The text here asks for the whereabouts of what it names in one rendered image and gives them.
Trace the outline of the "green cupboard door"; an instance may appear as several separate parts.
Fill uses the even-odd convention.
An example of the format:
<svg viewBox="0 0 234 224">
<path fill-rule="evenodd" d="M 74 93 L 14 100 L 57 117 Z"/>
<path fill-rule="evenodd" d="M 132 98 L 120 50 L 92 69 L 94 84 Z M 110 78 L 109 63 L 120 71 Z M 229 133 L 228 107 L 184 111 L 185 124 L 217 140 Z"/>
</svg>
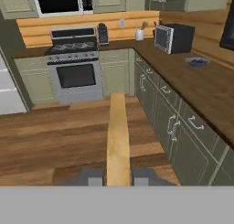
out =
<svg viewBox="0 0 234 224">
<path fill-rule="evenodd" d="M 154 121 L 154 104 L 156 97 L 156 88 L 151 81 L 145 76 L 144 80 L 144 101 L 143 107 L 145 114 L 147 115 L 149 121 L 152 123 Z"/>
<path fill-rule="evenodd" d="M 217 166 L 215 159 L 184 123 L 175 128 L 170 162 L 183 186 L 207 186 Z"/>
<path fill-rule="evenodd" d="M 144 100 L 144 93 L 141 89 L 141 75 L 141 69 L 138 66 L 135 66 L 135 95 L 139 99 L 139 102 L 143 102 Z"/>
<path fill-rule="evenodd" d="M 168 119 L 172 115 L 175 115 L 175 119 L 171 122 L 170 127 L 170 129 L 173 131 L 173 125 L 176 122 L 177 111 L 169 104 L 163 103 L 162 105 L 158 105 L 157 97 L 154 116 L 154 131 L 167 157 L 170 157 L 172 149 L 172 134 L 167 133 Z"/>
<path fill-rule="evenodd" d="M 229 148 L 211 182 L 212 186 L 234 186 L 234 150 Z"/>
</svg>

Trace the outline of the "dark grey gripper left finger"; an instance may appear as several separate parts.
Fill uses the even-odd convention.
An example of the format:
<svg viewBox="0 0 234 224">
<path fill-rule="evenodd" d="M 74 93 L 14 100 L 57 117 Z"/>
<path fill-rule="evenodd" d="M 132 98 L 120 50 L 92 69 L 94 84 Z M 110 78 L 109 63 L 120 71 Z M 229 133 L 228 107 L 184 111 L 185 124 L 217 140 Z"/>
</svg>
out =
<svg viewBox="0 0 234 224">
<path fill-rule="evenodd" d="M 83 167 L 79 176 L 59 181 L 66 187 L 102 187 L 104 185 L 104 169 Z"/>
</svg>

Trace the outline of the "black microwave with white frame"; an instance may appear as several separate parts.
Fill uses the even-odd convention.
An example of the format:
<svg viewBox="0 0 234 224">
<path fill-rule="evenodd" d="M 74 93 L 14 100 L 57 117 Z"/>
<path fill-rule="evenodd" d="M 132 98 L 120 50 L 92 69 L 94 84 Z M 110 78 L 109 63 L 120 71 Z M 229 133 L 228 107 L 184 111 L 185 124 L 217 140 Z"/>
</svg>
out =
<svg viewBox="0 0 234 224">
<path fill-rule="evenodd" d="M 92 14 L 92 0 L 34 0 L 37 11 L 46 16 Z"/>
</svg>

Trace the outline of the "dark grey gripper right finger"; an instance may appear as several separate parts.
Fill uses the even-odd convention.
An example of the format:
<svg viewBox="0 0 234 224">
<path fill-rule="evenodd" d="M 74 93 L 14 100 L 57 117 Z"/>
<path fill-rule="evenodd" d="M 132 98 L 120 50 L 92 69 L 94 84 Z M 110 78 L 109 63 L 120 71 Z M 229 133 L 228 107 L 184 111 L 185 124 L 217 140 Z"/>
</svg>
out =
<svg viewBox="0 0 234 224">
<path fill-rule="evenodd" d="M 151 167 L 136 167 L 132 169 L 132 185 L 134 187 L 173 186 L 163 178 L 160 178 Z"/>
</svg>

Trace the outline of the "white fridge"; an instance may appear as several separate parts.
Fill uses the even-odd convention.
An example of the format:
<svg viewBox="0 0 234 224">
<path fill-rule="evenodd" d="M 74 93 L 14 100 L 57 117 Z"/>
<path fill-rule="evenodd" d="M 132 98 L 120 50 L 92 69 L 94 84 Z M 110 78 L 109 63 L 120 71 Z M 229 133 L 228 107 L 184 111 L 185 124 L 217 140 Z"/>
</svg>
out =
<svg viewBox="0 0 234 224">
<path fill-rule="evenodd" d="M 0 48 L 0 115 L 26 113 L 28 108 Z"/>
</svg>

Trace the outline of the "silver stove with oven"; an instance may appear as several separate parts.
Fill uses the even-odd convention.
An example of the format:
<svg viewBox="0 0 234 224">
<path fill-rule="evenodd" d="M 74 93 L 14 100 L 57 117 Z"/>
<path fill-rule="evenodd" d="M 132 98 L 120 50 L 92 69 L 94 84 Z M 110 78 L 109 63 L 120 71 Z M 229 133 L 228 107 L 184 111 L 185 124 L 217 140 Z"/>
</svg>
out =
<svg viewBox="0 0 234 224">
<path fill-rule="evenodd" d="M 45 55 L 59 103 L 103 99 L 95 26 L 50 30 L 53 46 Z"/>
</svg>

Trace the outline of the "blue plate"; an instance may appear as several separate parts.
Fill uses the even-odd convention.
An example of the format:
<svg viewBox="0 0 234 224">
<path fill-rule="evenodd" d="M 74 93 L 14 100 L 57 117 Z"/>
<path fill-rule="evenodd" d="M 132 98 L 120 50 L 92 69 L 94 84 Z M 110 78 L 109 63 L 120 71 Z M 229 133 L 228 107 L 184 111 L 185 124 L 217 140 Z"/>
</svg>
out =
<svg viewBox="0 0 234 224">
<path fill-rule="evenodd" d="M 201 57 L 193 57 L 193 58 L 187 58 L 186 59 L 186 63 L 188 65 L 190 65 L 191 67 L 194 67 L 194 68 L 199 68 L 199 67 L 205 66 L 209 62 L 210 62 L 209 59 L 204 59 L 204 58 L 201 58 Z"/>
</svg>

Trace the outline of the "white utensil pot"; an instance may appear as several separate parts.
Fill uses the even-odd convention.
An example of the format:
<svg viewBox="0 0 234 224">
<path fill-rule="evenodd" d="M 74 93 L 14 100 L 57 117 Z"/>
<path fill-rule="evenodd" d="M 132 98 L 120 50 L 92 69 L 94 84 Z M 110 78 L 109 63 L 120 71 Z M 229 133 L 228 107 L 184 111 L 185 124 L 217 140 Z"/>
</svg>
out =
<svg viewBox="0 0 234 224">
<path fill-rule="evenodd" d="M 144 39 L 144 31 L 142 29 L 137 29 L 135 31 L 135 39 L 137 41 L 142 41 Z"/>
</svg>

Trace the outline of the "green drawer front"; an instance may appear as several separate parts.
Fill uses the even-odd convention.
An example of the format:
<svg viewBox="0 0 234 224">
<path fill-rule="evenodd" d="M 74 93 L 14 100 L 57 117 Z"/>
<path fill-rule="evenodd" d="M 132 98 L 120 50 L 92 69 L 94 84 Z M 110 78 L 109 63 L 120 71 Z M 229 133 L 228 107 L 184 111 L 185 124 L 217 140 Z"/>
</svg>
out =
<svg viewBox="0 0 234 224">
<path fill-rule="evenodd" d="M 161 87 L 166 86 L 171 92 L 166 94 L 161 91 Z M 172 88 L 172 86 L 167 83 L 164 79 L 159 80 L 158 84 L 159 92 L 158 92 L 158 105 L 162 105 L 163 103 L 171 105 L 176 111 L 179 110 L 180 105 L 180 97 L 177 92 Z"/>
<path fill-rule="evenodd" d="M 152 73 L 152 74 L 146 73 L 146 70 L 147 70 L 147 69 L 150 69 L 153 73 Z M 159 76 L 158 76 L 158 74 L 154 71 L 154 69 L 153 69 L 148 63 L 145 63 L 145 65 L 144 65 L 144 70 L 145 70 L 146 75 L 147 75 L 148 78 L 150 79 L 150 81 L 151 81 L 155 86 L 157 86 L 157 85 L 158 85 Z"/>
<path fill-rule="evenodd" d="M 186 124 L 190 127 L 195 136 L 208 149 L 208 151 L 219 160 L 223 155 L 226 143 L 218 136 L 218 134 L 185 102 L 181 101 L 180 115 Z M 191 116 L 196 117 L 198 124 L 204 125 L 204 130 L 196 130 L 188 121 Z"/>
<path fill-rule="evenodd" d="M 136 61 L 137 58 L 141 58 L 143 61 L 142 62 L 138 62 L 138 61 Z M 144 68 L 144 59 L 138 53 L 135 54 L 135 63 L 137 65 L 139 65 L 142 69 Z"/>
</svg>

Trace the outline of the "pale green base cupboard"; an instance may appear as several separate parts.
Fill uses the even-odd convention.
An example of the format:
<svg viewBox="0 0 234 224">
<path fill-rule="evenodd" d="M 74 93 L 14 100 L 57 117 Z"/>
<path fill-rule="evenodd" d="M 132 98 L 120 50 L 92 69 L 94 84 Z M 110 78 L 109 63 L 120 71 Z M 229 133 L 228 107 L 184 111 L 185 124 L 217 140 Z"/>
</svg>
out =
<svg viewBox="0 0 234 224">
<path fill-rule="evenodd" d="M 123 92 L 134 96 L 134 59 L 132 48 L 101 51 L 99 55 L 103 94 Z"/>
<path fill-rule="evenodd" d="M 45 57 L 15 59 L 15 63 L 34 104 L 56 100 Z"/>
</svg>

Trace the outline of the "black toaster oven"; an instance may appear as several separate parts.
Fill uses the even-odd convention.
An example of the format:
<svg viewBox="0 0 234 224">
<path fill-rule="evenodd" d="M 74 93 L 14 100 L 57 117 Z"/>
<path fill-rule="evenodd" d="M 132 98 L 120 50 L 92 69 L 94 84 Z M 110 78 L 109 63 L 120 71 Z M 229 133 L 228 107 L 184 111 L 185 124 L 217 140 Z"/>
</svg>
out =
<svg viewBox="0 0 234 224">
<path fill-rule="evenodd" d="M 195 28 L 182 24 L 158 25 L 154 30 L 154 46 L 166 54 L 191 51 Z"/>
</svg>

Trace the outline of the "black coffee machine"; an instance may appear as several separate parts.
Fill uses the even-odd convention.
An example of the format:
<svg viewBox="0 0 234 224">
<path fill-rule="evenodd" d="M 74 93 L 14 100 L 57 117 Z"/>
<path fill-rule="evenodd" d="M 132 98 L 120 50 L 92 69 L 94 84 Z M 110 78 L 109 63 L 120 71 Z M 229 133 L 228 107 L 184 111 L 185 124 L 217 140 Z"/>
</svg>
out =
<svg viewBox="0 0 234 224">
<path fill-rule="evenodd" d="M 108 28 L 104 23 L 99 23 L 97 26 L 98 30 L 98 39 L 99 44 L 101 46 L 108 45 L 109 44 L 109 37 L 108 37 Z"/>
</svg>

